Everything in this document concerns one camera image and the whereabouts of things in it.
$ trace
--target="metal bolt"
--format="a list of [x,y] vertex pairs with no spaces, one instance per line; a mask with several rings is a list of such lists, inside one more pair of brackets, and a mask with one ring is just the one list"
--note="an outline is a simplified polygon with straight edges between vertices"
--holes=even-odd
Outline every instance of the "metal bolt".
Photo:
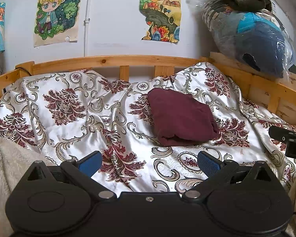
[[146,198],[146,201],[153,201],[153,200],[154,200],[153,197],[147,197],[147,198]]
[[187,191],[185,196],[191,199],[196,199],[201,196],[201,194],[198,191]]
[[114,193],[112,191],[100,191],[99,197],[102,199],[110,199],[114,196]]

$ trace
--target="white fleece blanket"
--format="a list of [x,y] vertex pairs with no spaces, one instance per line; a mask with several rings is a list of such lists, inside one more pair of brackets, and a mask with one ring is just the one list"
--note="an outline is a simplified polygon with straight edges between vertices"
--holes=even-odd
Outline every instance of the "white fleece blanket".
[[5,203],[23,174],[35,160],[54,165],[44,156],[16,143],[0,138],[0,237],[7,237],[13,230],[5,214]]

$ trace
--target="satin bedspread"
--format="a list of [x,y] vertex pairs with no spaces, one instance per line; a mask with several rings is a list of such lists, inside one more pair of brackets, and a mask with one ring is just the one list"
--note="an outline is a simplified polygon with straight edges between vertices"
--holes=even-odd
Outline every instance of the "satin bedspread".
[[[208,104],[219,136],[194,146],[162,147],[153,134],[147,101],[153,88],[190,93]],[[170,77],[133,84],[110,82],[95,71],[36,75],[19,79],[0,99],[0,137],[57,165],[99,150],[103,163],[92,178],[117,195],[188,190],[207,178],[197,166],[200,150],[240,165],[267,161],[289,190],[296,160],[285,157],[285,144],[270,139],[271,125],[296,132],[296,127],[243,99],[231,79],[204,62]]]

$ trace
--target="wooden bed frame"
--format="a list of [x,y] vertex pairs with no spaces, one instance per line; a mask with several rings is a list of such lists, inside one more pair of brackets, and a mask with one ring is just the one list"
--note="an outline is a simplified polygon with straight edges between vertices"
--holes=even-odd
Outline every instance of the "wooden bed frame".
[[[291,74],[291,85],[270,81],[260,75],[239,69],[239,64],[233,66],[230,60],[211,53],[210,58],[200,59],[151,56],[151,55],[111,55],[66,59],[35,64],[33,61],[19,64],[32,75],[52,72],[69,72],[94,67],[120,66],[120,79],[129,80],[129,66],[154,66],[155,77],[169,76],[175,67],[188,68],[197,62],[210,62],[225,75],[230,76],[242,90],[242,96],[257,104],[262,104],[269,111],[277,114],[290,124],[296,125],[296,75]],[[27,77],[23,69],[15,69],[0,76],[0,98],[2,89],[14,83],[17,79]]]

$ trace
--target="maroon cloth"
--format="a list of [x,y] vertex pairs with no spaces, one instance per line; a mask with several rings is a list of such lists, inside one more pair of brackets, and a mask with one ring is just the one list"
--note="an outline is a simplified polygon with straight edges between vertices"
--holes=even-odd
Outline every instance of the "maroon cloth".
[[155,134],[164,146],[188,146],[214,139],[219,128],[208,105],[191,94],[161,88],[148,93]]

